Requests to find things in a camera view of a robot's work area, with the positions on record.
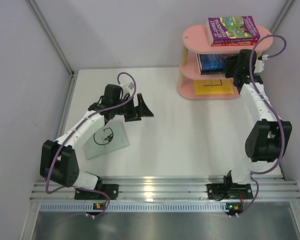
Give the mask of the red 13-Storey Treehouse book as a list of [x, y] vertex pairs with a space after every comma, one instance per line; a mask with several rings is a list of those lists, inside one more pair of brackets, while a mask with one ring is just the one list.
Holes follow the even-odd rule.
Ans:
[[213, 43], [212, 47], [254, 46], [257, 41]]

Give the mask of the blue Jane Eyre book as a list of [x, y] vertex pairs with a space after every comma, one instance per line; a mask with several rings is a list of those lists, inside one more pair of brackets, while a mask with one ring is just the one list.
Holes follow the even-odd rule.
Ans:
[[201, 71], [223, 71], [225, 72], [226, 61], [237, 57], [238, 54], [196, 54], [199, 72]]

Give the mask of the dark blue Nineteen Eighty-Four book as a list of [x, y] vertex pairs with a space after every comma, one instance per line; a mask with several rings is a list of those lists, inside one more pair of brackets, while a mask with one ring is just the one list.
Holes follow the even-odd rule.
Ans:
[[200, 75], [218, 75], [224, 74], [224, 71], [201, 71]]

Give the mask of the purple 117-Storey Treehouse book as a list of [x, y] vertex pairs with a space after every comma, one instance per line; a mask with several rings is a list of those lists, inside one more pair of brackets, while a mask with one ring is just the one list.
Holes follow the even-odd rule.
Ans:
[[209, 17], [206, 28], [212, 45], [257, 42], [261, 37], [252, 16]]

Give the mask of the yellow hangman book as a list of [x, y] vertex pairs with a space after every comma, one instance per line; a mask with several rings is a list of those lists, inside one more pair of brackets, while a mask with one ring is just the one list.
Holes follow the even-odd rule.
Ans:
[[231, 95], [235, 93], [231, 79], [194, 80], [193, 84], [197, 96]]

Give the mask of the grey-green file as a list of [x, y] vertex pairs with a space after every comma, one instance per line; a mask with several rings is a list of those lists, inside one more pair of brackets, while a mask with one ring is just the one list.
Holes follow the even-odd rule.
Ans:
[[85, 158], [92, 160], [130, 145], [121, 121], [113, 121], [98, 129], [83, 145]]

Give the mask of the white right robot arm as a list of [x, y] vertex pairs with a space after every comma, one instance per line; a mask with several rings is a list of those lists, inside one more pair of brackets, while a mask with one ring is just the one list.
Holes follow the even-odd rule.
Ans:
[[242, 49], [225, 60], [225, 75], [234, 80], [234, 86], [245, 101], [253, 121], [253, 128], [245, 144], [245, 156], [227, 174], [231, 181], [223, 185], [228, 198], [236, 198], [241, 185], [250, 182], [250, 173], [268, 173], [280, 156], [285, 154], [292, 132], [292, 124], [283, 121], [271, 110], [269, 98], [259, 72], [264, 62], [255, 51]]

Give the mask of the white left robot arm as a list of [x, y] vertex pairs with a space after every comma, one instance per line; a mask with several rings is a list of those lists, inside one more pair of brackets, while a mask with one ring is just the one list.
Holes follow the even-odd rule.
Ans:
[[104, 94], [88, 107], [78, 123], [59, 138], [43, 143], [40, 176], [65, 188], [85, 189], [91, 198], [99, 198], [103, 194], [102, 180], [80, 170], [76, 150], [115, 116], [123, 116], [125, 122], [133, 122], [153, 115], [142, 94], [136, 93], [133, 87], [108, 84]]

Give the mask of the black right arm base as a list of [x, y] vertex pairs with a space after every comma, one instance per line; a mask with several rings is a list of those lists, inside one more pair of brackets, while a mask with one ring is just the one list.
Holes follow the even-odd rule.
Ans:
[[223, 183], [209, 183], [206, 188], [209, 200], [251, 200], [254, 197], [251, 185], [234, 183], [231, 172], [223, 177]]

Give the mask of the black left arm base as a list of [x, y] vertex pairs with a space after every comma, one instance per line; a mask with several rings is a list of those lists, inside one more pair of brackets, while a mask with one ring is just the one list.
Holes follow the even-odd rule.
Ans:
[[119, 193], [118, 184], [108, 184], [103, 183], [103, 180], [100, 179], [97, 182], [97, 185], [92, 190], [83, 190], [81, 188], [75, 190], [74, 199], [75, 200], [107, 200], [108, 196], [110, 200], [116, 200]]

